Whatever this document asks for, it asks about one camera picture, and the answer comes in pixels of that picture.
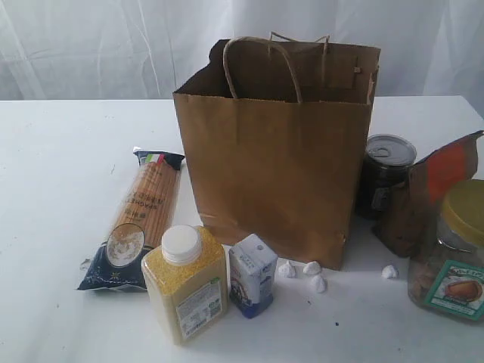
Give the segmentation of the brown paper shopping bag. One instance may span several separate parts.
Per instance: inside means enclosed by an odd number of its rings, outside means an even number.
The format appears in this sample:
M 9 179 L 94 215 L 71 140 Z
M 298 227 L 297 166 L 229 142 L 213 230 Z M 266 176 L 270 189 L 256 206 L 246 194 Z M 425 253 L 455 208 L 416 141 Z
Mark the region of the brown paper shopping bag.
M 368 139 L 380 49 L 221 39 L 173 94 L 197 211 L 222 243 L 339 269 Z

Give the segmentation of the yellow millet bottle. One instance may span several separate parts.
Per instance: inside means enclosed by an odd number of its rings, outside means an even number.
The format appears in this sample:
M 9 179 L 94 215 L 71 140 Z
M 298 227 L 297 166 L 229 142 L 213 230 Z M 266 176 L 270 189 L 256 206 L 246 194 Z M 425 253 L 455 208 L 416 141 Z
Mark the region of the yellow millet bottle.
M 176 225 L 141 261 L 149 299 L 165 334 L 183 345 L 228 308 L 223 246 L 203 226 Z

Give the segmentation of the dark can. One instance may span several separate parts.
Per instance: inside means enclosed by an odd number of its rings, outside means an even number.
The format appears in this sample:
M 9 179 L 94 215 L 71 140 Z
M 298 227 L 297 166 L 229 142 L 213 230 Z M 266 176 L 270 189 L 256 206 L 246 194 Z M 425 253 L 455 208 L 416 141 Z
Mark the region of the dark can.
M 397 135 L 369 137 L 355 202 L 356 214 L 378 219 L 389 206 L 391 188 L 406 180 L 416 156 L 414 145 Z

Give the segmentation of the brown kraft pouch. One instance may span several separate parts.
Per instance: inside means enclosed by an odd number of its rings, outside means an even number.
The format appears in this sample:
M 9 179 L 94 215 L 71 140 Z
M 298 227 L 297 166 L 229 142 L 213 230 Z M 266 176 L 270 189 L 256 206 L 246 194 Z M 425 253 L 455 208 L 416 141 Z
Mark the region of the brown kraft pouch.
M 404 182 L 390 188 L 389 206 L 372 231 L 392 253 L 402 258 L 419 253 L 445 193 L 475 176 L 482 136 L 479 130 L 433 151 L 409 168 Z

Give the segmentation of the glass nut jar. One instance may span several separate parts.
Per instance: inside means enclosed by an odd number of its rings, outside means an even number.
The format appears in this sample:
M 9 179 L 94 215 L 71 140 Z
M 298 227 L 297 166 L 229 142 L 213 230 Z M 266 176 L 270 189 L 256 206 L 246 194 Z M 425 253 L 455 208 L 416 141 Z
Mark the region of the glass nut jar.
M 408 296 L 424 309 L 483 322 L 483 181 L 450 188 L 408 269 Z

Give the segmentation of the small white blue milk carton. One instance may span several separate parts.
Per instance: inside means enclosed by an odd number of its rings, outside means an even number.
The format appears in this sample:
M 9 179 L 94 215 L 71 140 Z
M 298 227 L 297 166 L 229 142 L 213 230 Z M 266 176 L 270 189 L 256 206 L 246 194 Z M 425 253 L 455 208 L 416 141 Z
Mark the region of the small white blue milk carton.
M 273 302 L 272 286 L 278 255 L 256 234 L 228 251 L 230 298 L 245 318 L 254 318 Z

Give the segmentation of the white garlic clove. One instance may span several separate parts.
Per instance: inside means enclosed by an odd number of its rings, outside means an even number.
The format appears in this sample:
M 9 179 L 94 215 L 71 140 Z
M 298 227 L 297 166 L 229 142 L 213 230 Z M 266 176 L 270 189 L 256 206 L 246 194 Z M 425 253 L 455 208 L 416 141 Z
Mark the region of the white garlic clove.
M 315 293 L 323 293 L 327 289 L 327 282 L 321 275 L 313 276 L 309 285 Z
M 296 269 L 294 268 L 292 263 L 287 260 L 284 264 L 278 267 L 278 275 L 282 278 L 295 278 Z
M 308 276 L 318 275 L 321 272 L 321 266 L 317 261 L 311 261 L 304 265 L 302 271 Z
M 381 277 L 386 280 L 398 279 L 399 270 L 394 265 L 386 265 L 381 271 Z

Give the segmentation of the spaghetti pack, blue ends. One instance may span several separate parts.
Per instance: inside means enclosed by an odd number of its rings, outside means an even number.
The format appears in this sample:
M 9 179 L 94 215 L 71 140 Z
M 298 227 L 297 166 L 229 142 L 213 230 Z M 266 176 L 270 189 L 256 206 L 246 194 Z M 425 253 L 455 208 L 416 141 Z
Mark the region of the spaghetti pack, blue ends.
M 185 157 L 135 148 L 138 171 L 78 290 L 145 289 L 141 261 L 171 225 Z

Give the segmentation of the torn clear plastic scrap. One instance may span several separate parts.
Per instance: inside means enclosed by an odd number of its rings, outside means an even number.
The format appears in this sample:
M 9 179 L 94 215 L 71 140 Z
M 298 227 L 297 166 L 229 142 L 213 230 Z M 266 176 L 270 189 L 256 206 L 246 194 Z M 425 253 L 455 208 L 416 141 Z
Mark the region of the torn clear plastic scrap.
M 79 265 L 79 270 L 80 271 L 87 271 L 88 268 L 90 267 L 92 263 L 91 259 L 85 259 L 80 265 Z

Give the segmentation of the white backdrop curtain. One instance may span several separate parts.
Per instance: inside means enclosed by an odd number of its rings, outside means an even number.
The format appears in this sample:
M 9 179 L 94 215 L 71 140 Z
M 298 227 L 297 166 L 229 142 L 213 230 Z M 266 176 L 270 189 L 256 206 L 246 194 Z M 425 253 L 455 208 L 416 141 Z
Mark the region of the white backdrop curtain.
M 483 100 L 481 1 L 3 1 L 1 97 L 169 98 L 219 39 L 381 49 L 380 95 Z

